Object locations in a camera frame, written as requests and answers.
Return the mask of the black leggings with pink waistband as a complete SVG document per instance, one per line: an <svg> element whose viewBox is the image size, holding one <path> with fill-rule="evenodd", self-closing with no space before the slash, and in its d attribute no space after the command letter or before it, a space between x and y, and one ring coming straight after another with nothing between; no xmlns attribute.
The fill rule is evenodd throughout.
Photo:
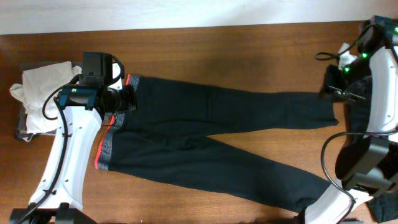
<svg viewBox="0 0 398 224"><path fill-rule="evenodd" d="M316 93L256 93L131 75L137 108L116 117L95 167L190 189L224 193L299 212L326 180L213 139L263 129L338 124Z"/></svg>

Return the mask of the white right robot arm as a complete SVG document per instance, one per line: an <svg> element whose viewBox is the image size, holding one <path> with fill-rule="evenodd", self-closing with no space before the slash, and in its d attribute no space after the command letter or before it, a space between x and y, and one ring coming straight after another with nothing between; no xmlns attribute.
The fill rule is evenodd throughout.
<svg viewBox="0 0 398 224"><path fill-rule="evenodd" d="M336 75L325 76L321 94L345 103L369 103L366 130L337 133L358 140L343 147L335 164L336 179L323 172L330 186L296 217L297 223L346 223L359 205L397 190L397 23L372 16L359 27L357 39L338 53L319 52L316 60L337 59Z"/></svg>

